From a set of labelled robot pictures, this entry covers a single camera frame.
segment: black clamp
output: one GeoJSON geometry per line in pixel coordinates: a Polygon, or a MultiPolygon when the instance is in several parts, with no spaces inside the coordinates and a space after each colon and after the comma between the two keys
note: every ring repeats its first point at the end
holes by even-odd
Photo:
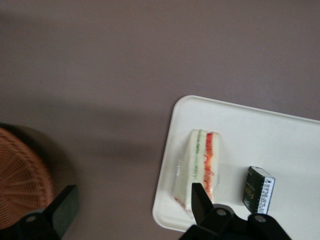
{"type": "Polygon", "coordinates": [[[266,214],[238,217],[231,207],[212,204],[201,183],[192,184],[192,212],[196,225],[180,240],[291,240],[279,223],[266,214]]]}
{"type": "Polygon", "coordinates": [[[43,212],[32,212],[0,229],[0,240],[60,240],[79,210],[78,188],[68,185],[43,212]]]}

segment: brown woven basket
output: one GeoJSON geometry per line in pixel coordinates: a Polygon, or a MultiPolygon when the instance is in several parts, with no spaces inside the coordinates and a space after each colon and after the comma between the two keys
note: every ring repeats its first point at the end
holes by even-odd
{"type": "Polygon", "coordinates": [[[19,138],[0,128],[0,229],[54,199],[53,181],[42,160],[19,138]]]}

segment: gray floor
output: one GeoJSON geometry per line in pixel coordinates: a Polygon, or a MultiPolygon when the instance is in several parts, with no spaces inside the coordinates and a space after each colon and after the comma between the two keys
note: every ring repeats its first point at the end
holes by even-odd
{"type": "Polygon", "coordinates": [[[57,191],[77,183],[80,211],[64,239],[179,238],[152,205],[182,96],[320,120],[319,12],[319,1],[2,0],[0,122],[67,156],[53,164],[57,191]]]}

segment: barcode label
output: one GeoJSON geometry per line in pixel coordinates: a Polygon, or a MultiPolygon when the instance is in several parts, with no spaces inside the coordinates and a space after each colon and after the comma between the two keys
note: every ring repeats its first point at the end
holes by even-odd
{"type": "Polygon", "coordinates": [[[275,184],[274,179],[267,178],[267,177],[264,179],[260,201],[258,205],[258,210],[257,210],[258,214],[267,214],[274,184],[275,184]]]}

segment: white tray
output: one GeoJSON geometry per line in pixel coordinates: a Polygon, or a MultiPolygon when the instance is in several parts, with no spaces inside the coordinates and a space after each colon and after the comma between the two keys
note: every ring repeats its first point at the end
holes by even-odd
{"type": "Polygon", "coordinates": [[[185,231],[195,223],[172,197],[192,129],[220,133],[216,203],[247,219],[244,183],[248,167],[258,166],[275,177],[268,214],[293,239],[320,236],[320,121],[192,95],[173,109],[152,210],[160,226],[185,231]]]}

